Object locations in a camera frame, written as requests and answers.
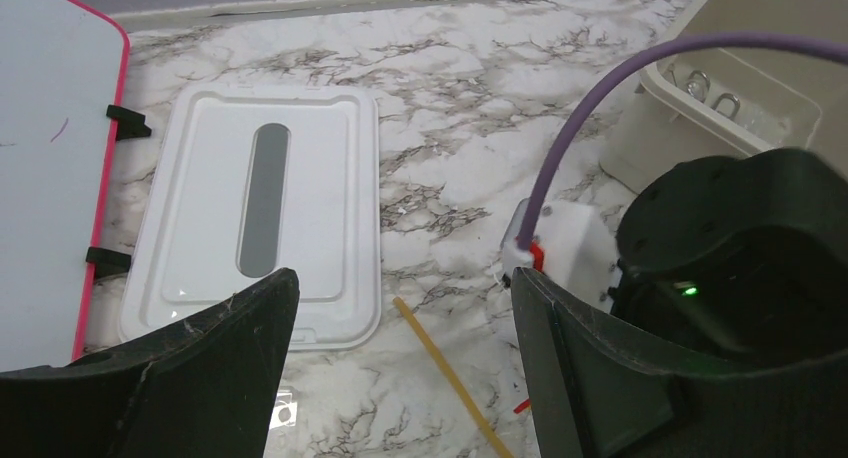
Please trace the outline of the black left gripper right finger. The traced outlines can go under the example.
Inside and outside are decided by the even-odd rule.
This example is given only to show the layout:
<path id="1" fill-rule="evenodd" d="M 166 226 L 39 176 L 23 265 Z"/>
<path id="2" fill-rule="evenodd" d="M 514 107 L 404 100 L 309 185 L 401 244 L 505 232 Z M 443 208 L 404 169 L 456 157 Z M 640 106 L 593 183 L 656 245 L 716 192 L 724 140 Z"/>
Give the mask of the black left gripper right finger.
<path id="1" fill-rule="evenodd" d="M 695 352 L 518 268 L 511 298 L 545 457 L 843 457 L 847 355 L 750 368 Z"/>

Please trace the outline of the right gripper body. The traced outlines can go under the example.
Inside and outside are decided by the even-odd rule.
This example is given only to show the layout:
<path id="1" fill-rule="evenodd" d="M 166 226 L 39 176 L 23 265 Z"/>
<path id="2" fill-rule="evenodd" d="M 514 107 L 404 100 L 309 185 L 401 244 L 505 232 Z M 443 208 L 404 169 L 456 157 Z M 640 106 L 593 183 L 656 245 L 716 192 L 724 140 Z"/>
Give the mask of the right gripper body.
<path id="1" fill-rule="evenodd" d="M 645 331 L 760 366 L 847 347 L 847 179 L 812 152 L 677 164 L 616 245 L 612 312 Z"/>

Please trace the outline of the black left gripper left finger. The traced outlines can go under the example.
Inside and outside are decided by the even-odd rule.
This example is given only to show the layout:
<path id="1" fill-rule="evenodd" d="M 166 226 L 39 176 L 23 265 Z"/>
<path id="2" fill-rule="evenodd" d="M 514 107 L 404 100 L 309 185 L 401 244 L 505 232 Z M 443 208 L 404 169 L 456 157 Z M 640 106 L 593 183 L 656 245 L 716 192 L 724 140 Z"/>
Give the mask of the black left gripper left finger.
<path id="1" fill-rule="evenodd" d="M 1 376 L 5 457 L 259 457 L 299 303 L 280 269 L 64 367 Z"/>

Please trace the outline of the beige plastic bin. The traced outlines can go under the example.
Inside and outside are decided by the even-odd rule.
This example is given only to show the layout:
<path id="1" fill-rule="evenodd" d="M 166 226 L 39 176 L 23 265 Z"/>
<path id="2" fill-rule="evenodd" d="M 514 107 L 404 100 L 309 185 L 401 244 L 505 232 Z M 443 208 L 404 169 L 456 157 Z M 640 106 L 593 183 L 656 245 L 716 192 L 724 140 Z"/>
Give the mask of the beige plastic bin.
<path id="1" fill-rule="evenodd" d="M 847 40 L 847 0 L 694 0 L 667 39 L 726 31 L 766 31 Z M 731 121 L 683 90 L 705 72 L 712 92 L 741 100 Z M 777 147 L 809 149 L 847 168 L 847 70 L 789 53 L 711 49 L 643 68 L 639 87 L 601 153 L 601 168 L 634 192 L 674 165 L 722 155 L 747 157 Z"/>

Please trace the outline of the metal crucible tongs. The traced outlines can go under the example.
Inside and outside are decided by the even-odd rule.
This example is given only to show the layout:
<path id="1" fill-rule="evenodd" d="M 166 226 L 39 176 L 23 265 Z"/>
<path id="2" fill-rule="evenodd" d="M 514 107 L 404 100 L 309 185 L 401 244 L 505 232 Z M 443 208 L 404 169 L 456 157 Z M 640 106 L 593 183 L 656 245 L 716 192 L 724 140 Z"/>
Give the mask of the metal crucible tongs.
<path id="1" fill-rule="evenodd" d="M 731 121 L 734 121 L 741 111 L 740 98 L 728 91 L 719 90 L 713 93 L 711 79 L 701 70 L 693 70 L 689 73 L 683 90 L 702 104 L 706 104 L 711 98 L 709 108 Z"/>

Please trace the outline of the yellow rubber tubing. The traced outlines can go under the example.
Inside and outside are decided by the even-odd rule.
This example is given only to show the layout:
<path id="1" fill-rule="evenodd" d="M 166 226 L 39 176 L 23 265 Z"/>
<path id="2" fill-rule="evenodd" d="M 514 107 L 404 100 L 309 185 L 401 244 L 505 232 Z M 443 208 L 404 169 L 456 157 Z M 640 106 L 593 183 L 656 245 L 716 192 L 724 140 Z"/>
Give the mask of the yellow rubber tubing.
<path id="1" fill-rule="evenodd" d="M 421 323 L 415 317 L 414 313 L 408 307 L 406 302 L 401 297 L 396 296 L 393 298 L 392 303 L 399 311 L 401 316 L 405 319 L 407 324 L 410 326 L 414 334 L 417 336 L 418 340 L 425 348 L 435 365 L 442 373 L 442 375 L 448 381 L 451 388 L 456 393 L 459 401 L 468 412 L 469 416 L 477 426 L 478 430 L 484 436 L 489 445 L 493 448 L 497 456 L 500 458 L 513 458 L 514 455 L 511 453 L 506 444 L 501 440 L 501 438 L 491 427 L 488 420 L 481 412 L 480 408 L 473 401 L 472 396 L 460 380 L 459 376 L 451 367 L 450 363 L 447 361 L 442 351 L 436 346 L 430 335 L 426 332 Z"/>

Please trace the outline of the coloured plastic spoons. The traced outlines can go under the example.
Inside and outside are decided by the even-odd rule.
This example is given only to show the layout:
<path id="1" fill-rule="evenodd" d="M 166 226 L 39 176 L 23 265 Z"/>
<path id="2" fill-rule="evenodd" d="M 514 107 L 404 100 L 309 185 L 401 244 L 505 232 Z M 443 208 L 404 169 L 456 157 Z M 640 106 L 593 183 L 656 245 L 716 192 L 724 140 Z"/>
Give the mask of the coloured plastic spoons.
<path id="1" fill-rule="evenodd" d="M 521 414 L 521 413 L 522 413 L 522 412 L 524 412 L 525 410 L 529 409 L 529 408 L 530 408 L 530 405 L 531 405 L 530 400 L 529 400 L 529 399 L 525 399 L 524 401 L 522 401 L 521 403 L 519 403 L 519 404 L 518 404 L 518 405 L 517 405 L 517 406 L 513 409 L 513 412 L 514 412 L 515 414 Z"/>

